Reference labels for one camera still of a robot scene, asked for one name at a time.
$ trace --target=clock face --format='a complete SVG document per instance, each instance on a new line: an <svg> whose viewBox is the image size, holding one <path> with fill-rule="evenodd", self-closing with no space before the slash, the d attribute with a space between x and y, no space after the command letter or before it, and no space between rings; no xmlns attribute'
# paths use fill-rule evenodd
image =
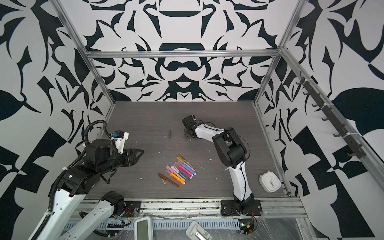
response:
<svg viewBox="0 0 384 240"><path fill-rule="evenodd" d="M267 186L268 189L275 190L279 187L279 179L275 177L274 174L272 173L266 173L262 177L263 182Z"/></svg>

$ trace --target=blue marker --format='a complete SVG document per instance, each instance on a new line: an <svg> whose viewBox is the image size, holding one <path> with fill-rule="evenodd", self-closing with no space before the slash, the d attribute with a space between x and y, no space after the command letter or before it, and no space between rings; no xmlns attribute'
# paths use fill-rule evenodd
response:
<svg viewBox="0 0 384 240"><path fill-rule="evenodd" d="M193 171L190 167L188 167L185 163L183 163L181 166L185 167L188 171L190 171L193 175L196 175L196 172Z"/></svg>

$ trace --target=patterned wall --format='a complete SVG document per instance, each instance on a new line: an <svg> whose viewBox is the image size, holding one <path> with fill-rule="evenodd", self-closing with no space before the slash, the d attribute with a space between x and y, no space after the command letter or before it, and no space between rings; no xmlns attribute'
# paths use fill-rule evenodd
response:
<svg viewBox="0 0 384 240"><path fill-rule="evenodd" d="M287 47L384 158L384 1L310 0Z"/></svg>
<svg viewBox="0 0 384 240"><path fill-rule="evenodd" d="M0 236L27 239L110 104L47 0L1 1L0 58Z"/></svg>
<svg viewBox="0 0 384 240"><path fill-rule="evenodd" d="M276 49L296 3L62 0L84 45L94 51Z"/></svg>
<svg viewBox="0 0 384 240"><path fill-rule="evenodd" d="M382 1L310 0L288 50L383 158ZM381 239L384 193L281 60L259 107L320 239Z"/></svg>
<svg viewBox="0 0 384 240"><path fill-rule="evenodd" d="M116 101L253 100L271 57L94 61Z"/></svg>

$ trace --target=robotic arm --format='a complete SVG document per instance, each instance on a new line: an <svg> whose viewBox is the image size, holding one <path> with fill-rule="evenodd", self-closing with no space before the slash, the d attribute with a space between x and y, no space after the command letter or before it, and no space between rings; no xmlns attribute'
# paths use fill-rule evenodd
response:
<svg viewBox="0 0 384 240"><path fill-rule="evenodd" d="M213 142L221 162L228 167L231 174L236 213L252 215L255 199L245 173L247 149L239 135L231 127L220 129L196 121L199 120L192 115L182 120L186 138L206 139Z"/></svg>
<svg viewBox="0 0 384 240"><path fill-rule="evenodd" d="M89 128L104 124L104 132L111 138L88 142ZM100 223L111 215L121 215L124 197L116 192L106 193L97 207L75 227L61 235L65 224L91 188L102 178L107 184L119 167L135 165L144 151L123 150L128 133L116 131L110 135L105 121L95 121L85 130L85 148L80 156L56 179L50 193L50 207L28 240L85 239ZM113 172L107 180L103 174Z"/></svg>

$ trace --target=gray display screen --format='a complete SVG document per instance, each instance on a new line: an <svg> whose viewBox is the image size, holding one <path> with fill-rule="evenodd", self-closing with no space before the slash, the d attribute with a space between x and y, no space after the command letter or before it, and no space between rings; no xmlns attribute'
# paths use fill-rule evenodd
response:
<svg viewBox="0 0 384 240"><path fill-rule="evenodd" d="M137 222L137 240L149 240L148 220Z"/></svg>

